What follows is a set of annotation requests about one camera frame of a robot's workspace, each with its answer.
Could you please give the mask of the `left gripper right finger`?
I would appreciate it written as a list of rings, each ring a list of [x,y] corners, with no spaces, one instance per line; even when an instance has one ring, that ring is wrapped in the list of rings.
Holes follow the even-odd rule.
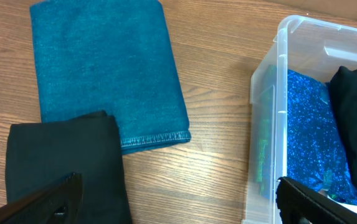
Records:
[[[276,204],[283,224],[357,224],[357,213],[290,177],[279,178]]]

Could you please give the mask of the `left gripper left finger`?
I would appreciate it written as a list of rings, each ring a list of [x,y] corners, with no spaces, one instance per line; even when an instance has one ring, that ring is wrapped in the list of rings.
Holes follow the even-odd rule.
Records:
[[[73,224],[82,199],[82,175],[71,173],[0,207],[0,224]]]

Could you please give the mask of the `blue sequin fabric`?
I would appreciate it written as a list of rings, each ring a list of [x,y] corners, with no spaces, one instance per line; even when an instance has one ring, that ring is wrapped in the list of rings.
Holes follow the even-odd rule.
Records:
[[[259,194],[269,197],[272,155],[272,109],[276,66],[262,78],[265,91],[256,115],[257,166],[254,180]],[[357,206],[357,188],[351,183],[325,84],[293,70],[288,71],[287,175],[308,188],[326,192],[333,200]]]

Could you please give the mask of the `blue terry towel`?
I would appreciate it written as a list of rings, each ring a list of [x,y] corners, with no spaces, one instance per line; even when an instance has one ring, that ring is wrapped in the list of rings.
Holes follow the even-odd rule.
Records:
[[[191,140],[158,0],[50,0],[30,14],[44,122],[104,110],[124,154]]]

